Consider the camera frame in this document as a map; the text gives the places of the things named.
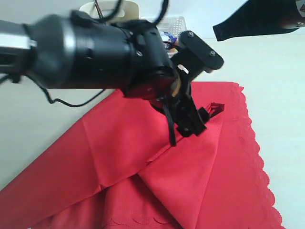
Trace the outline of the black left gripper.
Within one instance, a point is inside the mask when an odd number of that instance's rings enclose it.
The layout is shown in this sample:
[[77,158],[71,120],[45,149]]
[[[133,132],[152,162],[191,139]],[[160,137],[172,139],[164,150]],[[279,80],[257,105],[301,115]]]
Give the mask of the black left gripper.
[[192,98],[191,84],[185,73],[157,70],[152,75],[153,95],[151,106],[166,118],[170,134],[177,130],[181,136],[199,136],[206,129],[206,123],[224,111],[225,104],[210,103],[197,110]]

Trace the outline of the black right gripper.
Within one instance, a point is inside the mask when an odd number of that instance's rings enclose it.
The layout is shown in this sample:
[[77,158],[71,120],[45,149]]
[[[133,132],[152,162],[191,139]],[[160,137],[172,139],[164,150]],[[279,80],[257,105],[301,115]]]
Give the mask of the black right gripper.
[[304,27],[305,0],[248,0],[225,21],[213,26],[213,31],[220,42]]

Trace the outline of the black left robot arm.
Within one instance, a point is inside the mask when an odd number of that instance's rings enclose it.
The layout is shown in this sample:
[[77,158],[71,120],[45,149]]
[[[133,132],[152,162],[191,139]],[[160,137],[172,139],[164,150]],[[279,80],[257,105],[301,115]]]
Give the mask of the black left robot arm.
[[192,31],[183,31],[169,57],[159,31],[146,20],[105,25],[74,10],[34,24],[0,22],[0,71],[48,89],[119,89],[148,101],[167,118],[170,139],[200,135],[210,114],[196,108],[191,81],[220,69],[223,58]]

